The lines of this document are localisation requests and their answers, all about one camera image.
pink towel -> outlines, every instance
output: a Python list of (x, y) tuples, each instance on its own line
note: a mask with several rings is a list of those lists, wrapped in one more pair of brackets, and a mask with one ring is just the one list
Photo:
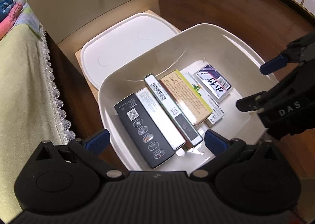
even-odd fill
[(13, 27), (16, 22), (17, 17), (20, 15), (23, 5), (21, 3), (17, 3), (14, 5), (6, 16), (6, 18), (0, 22), (0, 40), (6, 35), (7, 32)]

plastic case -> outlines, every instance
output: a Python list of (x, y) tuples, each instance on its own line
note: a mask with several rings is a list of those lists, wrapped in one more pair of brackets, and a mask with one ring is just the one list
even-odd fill
[[(225, 111), (224, 118), (212, 129), (226, 137), (240, 138), (247, 144), (255, 144), (265, 128), (255, 112), (242, 113), (235, 103), (238, 99), (261, 91), (268, 91), (277, 80), (273, 74), (264, 76), (259, 67), (264, 61), (238, 37), (211, 24), (199, 24), (161, 43), (146, 53), (128, 62), (102, 83), (98, 102), (103, 125), (111, 133), (111, 144), (129, 170), (150, 171), (150, 167), (139, 157), (137, 148), (122, 126), (114, 105), (145, 87), (143, 78), (150, 73), (157, 79), (174, 69), (181, 73), (195, 73), (207, 63), (214, 65), (231, 83), (233, 90), (220, 103)], [(201, 135), (208, 129), (202, 124)], [(156, 171), (185, 170), (189, 174), (214, 155), (204, 145), (184, 152), (179, 149)]]

blue cloth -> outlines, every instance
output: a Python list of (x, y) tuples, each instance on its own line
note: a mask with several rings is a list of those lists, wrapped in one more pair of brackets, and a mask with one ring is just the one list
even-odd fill
[(0, 22), (6, 18), (14, 5), (13, 0), (4, 0), (0, 3)]

yellow blanket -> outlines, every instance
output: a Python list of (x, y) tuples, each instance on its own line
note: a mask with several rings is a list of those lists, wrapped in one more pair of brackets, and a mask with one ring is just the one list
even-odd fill
[(0, 219), (4, 222), (21, 211), (14, 182), (39, 142), (61, 144), (40, 43), (24, 24), (0, 41)]

wooden floor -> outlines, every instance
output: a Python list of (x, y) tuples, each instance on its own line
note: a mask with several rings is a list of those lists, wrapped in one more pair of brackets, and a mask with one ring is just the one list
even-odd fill
[[(159, 0), (161, 16), (185, 30), (216, 24), (250, 45), (265, 61), (314, 27), (280, 0)], [(281, 80), (294, 64), (275, 73)], [(285, 137), (280, 149), (300, 177), (315, 178), (315, 131)]]

